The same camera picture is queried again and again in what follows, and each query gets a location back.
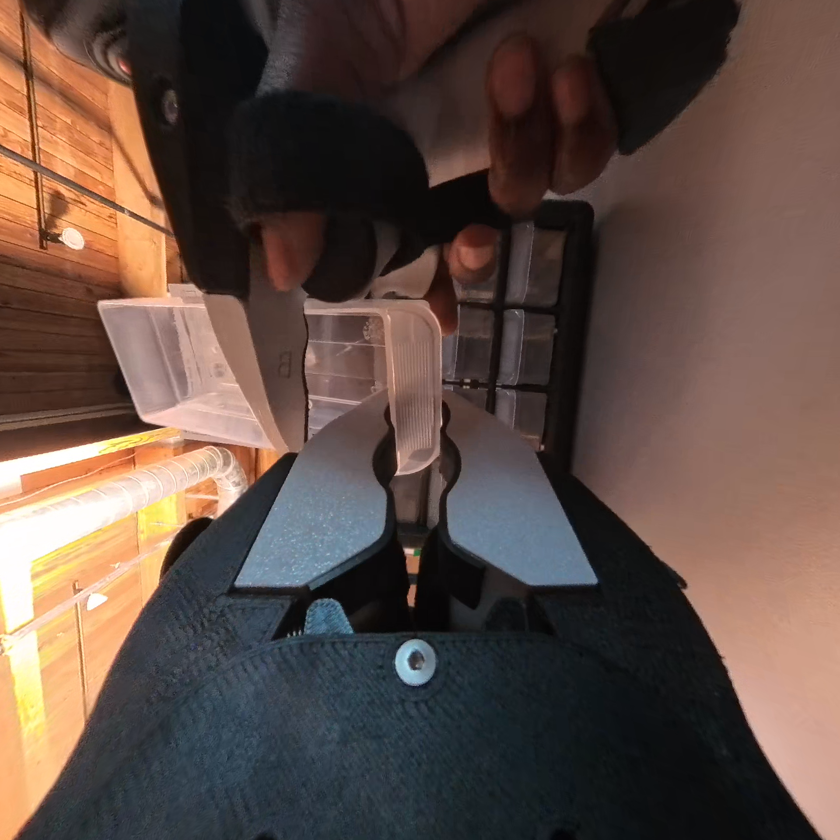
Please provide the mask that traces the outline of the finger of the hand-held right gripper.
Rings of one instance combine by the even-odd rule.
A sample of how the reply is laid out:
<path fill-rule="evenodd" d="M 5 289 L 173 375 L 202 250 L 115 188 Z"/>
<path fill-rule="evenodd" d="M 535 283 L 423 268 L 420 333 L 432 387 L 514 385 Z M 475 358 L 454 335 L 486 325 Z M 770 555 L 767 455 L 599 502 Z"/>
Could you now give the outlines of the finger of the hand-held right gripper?
<path fill-rule="evenodd" d="M 203 303 L 227 367 L 266 439 L 259 447 L 287 454 L 290 450 L 270 407 L 244 303 L 208 293 L 203 294 Z"/>
<path fill-rule="evenodd" d="M 279 290 L 268 276 L 259 243 L 249 244 L 248 325 L 266 391 L 272 438 L 282 453 L 297 453 L 308 430 L 305 353 L 308 325 L 306 293 Z"/>

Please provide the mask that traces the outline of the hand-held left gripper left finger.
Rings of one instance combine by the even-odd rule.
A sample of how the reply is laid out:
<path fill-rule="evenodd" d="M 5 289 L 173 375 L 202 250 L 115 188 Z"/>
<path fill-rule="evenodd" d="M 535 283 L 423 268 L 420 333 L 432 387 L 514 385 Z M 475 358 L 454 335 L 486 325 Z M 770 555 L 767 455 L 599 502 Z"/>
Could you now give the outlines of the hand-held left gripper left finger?
<path fill-rule="evenodd" d="M 294 460 L 235 589 L 316 589 L 396 531 L 396 436 L 386 391 L 328 423 Z"/>

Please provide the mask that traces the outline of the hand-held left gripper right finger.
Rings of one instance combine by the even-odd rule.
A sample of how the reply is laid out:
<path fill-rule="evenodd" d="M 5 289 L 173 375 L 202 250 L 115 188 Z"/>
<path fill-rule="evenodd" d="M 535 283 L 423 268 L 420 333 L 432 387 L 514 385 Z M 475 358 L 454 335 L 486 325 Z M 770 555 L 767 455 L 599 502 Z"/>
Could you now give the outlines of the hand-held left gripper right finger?
<path fill-rule="evenodd" d="M 466 614 L 599 584 L 537 453 L 463 396 L 444 394 L 440 574 Z"/>

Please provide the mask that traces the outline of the clear plastic drawer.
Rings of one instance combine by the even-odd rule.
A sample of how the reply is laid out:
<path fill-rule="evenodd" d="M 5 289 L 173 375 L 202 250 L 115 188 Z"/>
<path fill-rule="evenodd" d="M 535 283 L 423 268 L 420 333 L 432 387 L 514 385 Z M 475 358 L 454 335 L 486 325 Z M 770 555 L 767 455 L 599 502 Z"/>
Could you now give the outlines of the clear plastic drawer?
<path fill-rule="evenodd" d="M 98 304 L 134 407 L 148 424 L 197 439 L 265 444 L 203 303 L 191 285 L 168 297 Z M 425 301 L 304 304 L 308 345 L 305 442 L 375 393 L 386 391 L 398 475 L 430 466 L 442 422 L 442 335 Z"/>

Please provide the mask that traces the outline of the rows of clear cabinet drawers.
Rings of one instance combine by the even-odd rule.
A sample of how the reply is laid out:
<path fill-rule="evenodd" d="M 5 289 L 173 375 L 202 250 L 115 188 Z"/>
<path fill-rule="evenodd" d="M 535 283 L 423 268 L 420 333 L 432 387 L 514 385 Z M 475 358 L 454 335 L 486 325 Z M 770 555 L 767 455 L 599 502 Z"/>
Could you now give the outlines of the rows of clear cabinet drawers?
<path fill-rule="evenodd" d="M 566 233 L 515 224 L 507 263 L 488 280 L 455 283 L 458 328 L 443 340 L 444 389 L 489 410 L 534 450 L 543 448 L 558 331 Z"/>

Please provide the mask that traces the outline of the black drawer cabinet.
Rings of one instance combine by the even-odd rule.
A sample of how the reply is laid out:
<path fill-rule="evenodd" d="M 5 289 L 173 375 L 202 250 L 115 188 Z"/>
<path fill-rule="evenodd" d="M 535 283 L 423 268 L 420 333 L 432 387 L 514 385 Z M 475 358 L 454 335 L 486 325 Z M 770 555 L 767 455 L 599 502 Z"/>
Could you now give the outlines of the black drawer cabinet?
<path fill-rule="evenodd" d="M 561 470 L 570 471 L 592 300 L 594 212 L 588 203 L 552 200 L 542 203 L 535 219 L 528 222 L 566 233 L 560 300 L 555 308 L 558 331 L 549 382 L 547 426 L 543 448 L 538 452 L 546 454 Z M 508 262 L 514 225 L 500 235 L 497 262 Z"/>

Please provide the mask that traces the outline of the person's right hand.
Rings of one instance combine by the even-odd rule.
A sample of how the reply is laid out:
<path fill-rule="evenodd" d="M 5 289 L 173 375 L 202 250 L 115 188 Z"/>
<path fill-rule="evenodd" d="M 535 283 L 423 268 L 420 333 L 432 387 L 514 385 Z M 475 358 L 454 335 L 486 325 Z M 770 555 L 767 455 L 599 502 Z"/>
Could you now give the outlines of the person's right hand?
<path fill-rule="evenodd" d="M 378 98 L 415 75 L 480 2 L 295 2 L 272 52 L 274 84 L 349 100 Z M 516 34 L 486 68 L 488 183 L 493 201 L 524 218 L 546 192 L 575 193 L 605 169 L 616 148 L 610 103 L 588 56 L 551 67 L 541 45 Z M 319 262 L 327 227 L 315 212 L 272 213 L 258 224 L 274 288 L 299 288 Z M 454 281 L 480 284 L 496 266 L 498 233 L 470 225 L 444 247 L 425 296 L 443 334 L 458 326 Z"/>

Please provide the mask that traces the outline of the black oval object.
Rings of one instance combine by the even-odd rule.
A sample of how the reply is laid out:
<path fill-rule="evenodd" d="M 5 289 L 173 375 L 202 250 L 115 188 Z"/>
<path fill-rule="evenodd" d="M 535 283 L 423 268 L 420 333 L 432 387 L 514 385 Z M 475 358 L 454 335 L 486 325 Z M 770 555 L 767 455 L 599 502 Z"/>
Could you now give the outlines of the black oval object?
<path fill-rule="evenodd" d="M 180 559 L 185 551 L 200 537 L 212 524 L 214 520 L 210 517 L 200 517 L 188 521 L 174 536 L 167 551 L 165 552 L 159 582 L 163 582 L 165 576 L 171 571 L 174 564 Z"/>

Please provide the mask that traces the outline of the bright light strip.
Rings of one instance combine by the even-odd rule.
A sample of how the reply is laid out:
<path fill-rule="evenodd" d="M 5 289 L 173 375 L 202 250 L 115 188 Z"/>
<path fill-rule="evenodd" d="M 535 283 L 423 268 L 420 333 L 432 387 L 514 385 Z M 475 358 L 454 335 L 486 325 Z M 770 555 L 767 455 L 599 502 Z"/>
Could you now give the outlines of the bright light strip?
<path fill-rule="evenodd" d="M 182 438 L 182 432 L 174 427 L 156 428 L 148 432 L 124 435 L 90 444 L 68 447 L 52 452 L 13 458 L 1 464 L 1 498 L 16 496 L 23 492 L 23 477 L 47 469 L 68 466 L 103 455 L 110 455 L 125 449 L 158 443 L 163 440 Z"/>

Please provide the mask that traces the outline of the silver ventilation duct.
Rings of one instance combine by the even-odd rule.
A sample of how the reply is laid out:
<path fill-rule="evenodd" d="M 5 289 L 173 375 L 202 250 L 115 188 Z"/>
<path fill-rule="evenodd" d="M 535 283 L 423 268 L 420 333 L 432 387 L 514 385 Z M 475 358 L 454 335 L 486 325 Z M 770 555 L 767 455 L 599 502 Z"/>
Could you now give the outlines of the silver ventilation duct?
<path fill-rule="evenodd" d="M 207 480 L 216 485 L 220 511 L 248 488 L 236 457 L 227 448 L 206 446 L 135 469 L 73 497 L 5 513 L 1 518 L 2 571 L 27 569 L 49 553 Z"/>

